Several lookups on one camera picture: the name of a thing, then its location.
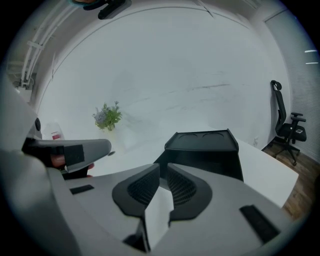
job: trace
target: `potted plant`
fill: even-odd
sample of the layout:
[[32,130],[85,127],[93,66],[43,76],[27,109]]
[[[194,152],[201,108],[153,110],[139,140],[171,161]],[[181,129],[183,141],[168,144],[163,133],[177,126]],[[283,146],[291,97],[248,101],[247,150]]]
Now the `potted plant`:
[[122,114],[119,111],[119,102],[115,101],[115,106],[109,107],[106,103],[103,104],[101,111],[96,107],[96,113],[92,116],[95,120],[95,125],[100,129],[107,128],[112,131],[115,128],[115,124],[121,120]]

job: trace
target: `office chair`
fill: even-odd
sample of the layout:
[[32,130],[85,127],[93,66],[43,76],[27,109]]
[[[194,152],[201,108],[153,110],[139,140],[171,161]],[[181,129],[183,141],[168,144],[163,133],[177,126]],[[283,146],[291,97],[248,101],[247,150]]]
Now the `office chair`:
[[307,134],[306,134],[305,128],[298,125],[298,122],[305,122],[306,119],[302,117],[298,117],[298,116],[303,116],[303,114],[292,112],[291,113],[291,115],[293,115],[291,116],[292,123],[284,123],[286,120],[287,114],[286,114],[282,93],[280,91],[282,89],[282,85],[281,83],[275,80],[272,80],[270,84],[275,93],[276,101],[279,107],[278,109],[279,116],[275,126],[275,132],[279,137],[284,137],[284,140],[285,140],[284,143],[278,142],[278,141],[273,141],[271,143],[271,144],[277,144],[283,147],[282,150],[276,153],[273,157],[276,158],[277,155],[279,155],[281,152],[288,151],[294,160],[293,166],[296,166],[297,161],[293,151],[297,151],[297,156],[298,156],[300,153],[300,150],[290,145],[290,141],[292,142],[292,144],[295,144],[296,140],[300,142],[305,142],[307,140]]

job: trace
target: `chair armrest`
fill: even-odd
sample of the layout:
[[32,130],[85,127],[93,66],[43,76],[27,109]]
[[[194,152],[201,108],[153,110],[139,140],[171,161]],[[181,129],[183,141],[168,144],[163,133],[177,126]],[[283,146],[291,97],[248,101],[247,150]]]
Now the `chair armrest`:
[[291,120],[293,120],[293,121],[298,121],[298,122],[305,122],[305,121],[306,121],[305,118],[295,117],[295,116],[291,116]]
[[304,116],[304,114],[300,114],[300,113],[297,113],[297,112],[291,112],[291,115],[294,115],[295,117]]

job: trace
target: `white wall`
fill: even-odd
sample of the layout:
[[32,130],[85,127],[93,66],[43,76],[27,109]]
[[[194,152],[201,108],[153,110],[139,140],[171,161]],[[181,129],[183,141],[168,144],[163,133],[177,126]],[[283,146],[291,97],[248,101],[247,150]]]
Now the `white wall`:
[[320,163],[320,58],[303,26],[289,11],[283,11],[266,22],[279,45],[287,65],[293,112],[303,113],[306,122],[300,122],[306,130],[307,140],[294,145],[301,152]]
[[256,10],[242,0],[202,0],[206,5],[214,10],[221,10],[236,17],[241,15],[248,19]]
[[[231,0],[232,3],[238,3],[242,1]],[[227,11],[230,7],[221,2],[221,0],[211,0],[206,2],[206,5],[212,7],[212,11],[217,15],[224,15],[228,19],[234,20],[240,24],[247,25],[249,22],[243,22],[239,16]],[[199,6],[197,0],[133,0],[132,6],[121,12],[113,19],[99,20],[97,15],[100,9],[92,11],[84,11],[82,8],[77,9],[66,21],[63,22],[58,30],[54,33],[54,38],[48,42],[46,48],[40,55],[39,69],[36,77],[36,87],[33,89],[31,104],[34,109],[38,111],[40,100],[44,94],[44,91],[48,85],[50,76],[55,73],[56,69],[62,63],[62,61],[68,56],[68,54],[78,44],[80,44],[86,37],[90,36],[94,31],[99,28],[134,12],[140,12],[152,8],[167,8],[167,7],[184,7],[204,10]]]
[[[291,113],[291,87],[289,83],[288,71],[283,55],[277,45],[276,40],[266,26],[265,20],[271,18],[275,14],[285,10],[286,7],[278,0],[264,0],[261,7],[249,18],[249,21],[264,45],[265,52],[272,63],[274,77],[270,80],[276,80],[282,84],[282,96],[287,113]],[[271,104],[271,126],[276,127],[278,119],[278,105],[274,95],[270,99]],[[287,122],[290,121],[290,115],[287,116]],[[273,129],[270,140],[276,136]]]
[[47,81],[39,108],[43,123],[64,123],[68,139],[90,136],[95,107],[118,100],[123,125],[145,122],[141,136],[204,122],[250,144],[259,137],[260,149],[268,143],[274,72],[259,39],[239,22],[203,10],[148,10],[72,49]]
[[8,53],[10,61],[23,62],[25,60],[29,48],[27,42],[32,40],[43,20],[58,2],[59,0],[44,1],[44,3],[25,21],[11,43]]

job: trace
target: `black tray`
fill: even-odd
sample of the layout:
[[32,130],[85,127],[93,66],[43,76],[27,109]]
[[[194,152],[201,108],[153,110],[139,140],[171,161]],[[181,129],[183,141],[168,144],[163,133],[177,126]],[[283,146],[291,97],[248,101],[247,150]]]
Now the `black tray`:
[[167,179],[167,164],[180,164],[243,181],[239,145],[227,130],[176,132],[164,146],[165,151],[155,161],[160,164],[160,176]]
[[239,145],[229,129],[176,132],[164,145],[165,150],[239,152]]

